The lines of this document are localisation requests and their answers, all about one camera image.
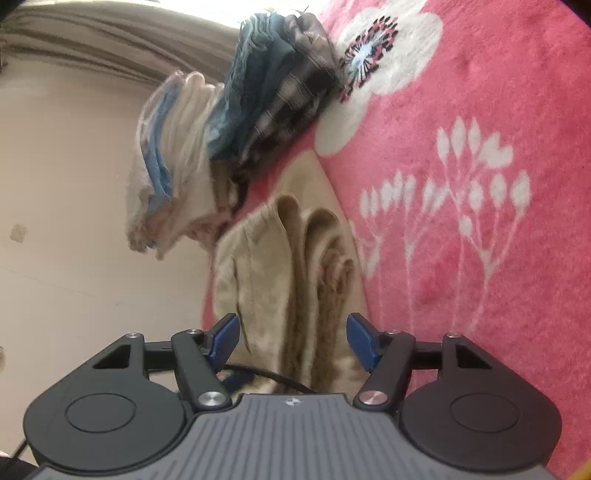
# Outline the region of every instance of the plaid cloth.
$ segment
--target plaid cloth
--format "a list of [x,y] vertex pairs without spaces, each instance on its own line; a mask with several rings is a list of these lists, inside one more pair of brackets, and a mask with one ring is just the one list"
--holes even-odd
[[275,160],[342,87],[335,49],[314,15],[287,16],[281,36],[294,47],[297,59],[241,153],[237,174],[245,179]]

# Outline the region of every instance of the white flower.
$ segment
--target white flower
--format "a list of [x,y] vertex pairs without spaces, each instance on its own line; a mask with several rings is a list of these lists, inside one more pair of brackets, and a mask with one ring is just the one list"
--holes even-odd
[[353,138],[374,95],[390,95],[417,78],[433,57],[441,19],[420,13],[427,0],[388,0],[361,10],[336,42],[347,77],[343,96],[320,117],[314,146],[333,155]]

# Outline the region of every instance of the white flower pattern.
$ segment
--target white flower pattern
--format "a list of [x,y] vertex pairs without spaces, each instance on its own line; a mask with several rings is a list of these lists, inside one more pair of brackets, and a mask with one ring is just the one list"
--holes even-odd
[[[510,181],[511,175],[502,170],[513,163],[511,145],[500,147],[501,135],[492,133],[482,141],[480,127],[476,119],[466,129],[464,120],[456,118],[448,135],[444,128],[436,133],[437,156],[443,170],[444,182],[437,182],[428,176],[419,185],[413,174],[397,171],[394,177],[385,179],[380,188],[363,190],[360,197],[361,217],[365,229],[371,237],[364,237],[351,222],[353,236],[358,247],[359,259],[364,276],[371,280],[377,277],[378,294],[381,307],[381,248],[388,241],[392,223],[401,210],[400,228],[404,244],[406,269],[408,330],[414,331],[414,295],[412,282],[413,258],[420,241],[427,234],[435,215],[442,210],[449,199],[455,212],[453,221],[457,222],[459,240],[459,260],[457,265],[454,308],[449,322],[450,330],[458,325],[458,309],[462,298],[462,287],[466,255],[466,245],[473,247],[482,264],[482,288],[480,298],[472,317],[462,330],[472,334],[482,317],[490,280],[495,271],[507,258],[509,247],[517,232],[531,201],[531,185],[525,170],[519,171]],[[506,205],[512,206],[512,217]],[[490,233],[483,237],[482,222],[491,219]]]
[[314,138],[320,155],[333,155],[353,138],[374,95],[390,95],[423,72],[435,54],[443,23],[421,13],[427,0],[389,0],[365,8],[336,42],[347,86],[321,115]]

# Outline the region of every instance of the folded shirt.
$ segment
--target folded shirt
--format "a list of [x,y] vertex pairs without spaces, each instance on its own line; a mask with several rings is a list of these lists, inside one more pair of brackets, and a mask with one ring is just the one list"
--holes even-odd
[[226,89],[209,118],[212,160],[238,160],[257,117],[293,67],[295,51],[281,38],[284,20],[254,14],[242,24]]
[[183,236],[211,249],[231,219],[228,179],[210,165],[205,123],[223,91],[202,74],[170,76],[148,99],[128,180],[129,247],[161,259]]

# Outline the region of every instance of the brown towel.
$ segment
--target brown towel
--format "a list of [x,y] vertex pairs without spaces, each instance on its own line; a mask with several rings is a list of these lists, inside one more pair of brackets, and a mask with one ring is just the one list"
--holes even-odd
[[[328,204],[336,201],[313,155],[294,160],[277,189],[303,192],[300,180],[321,187],[319,201],[312,203],[324,203],[322,197]],[[232,228],[217,249],[213,310],[216,316],[237,312],[242,318],[232,362],[352,396],[366,374],[348,347],[350,312],[343,305],[361,313],[366,307],[350,232],[343,228],[338,203],[336,209],[339,215],[320,206],[304,210],[293,196],[278,194]],[[249,389],[278,390],[266,381]]]

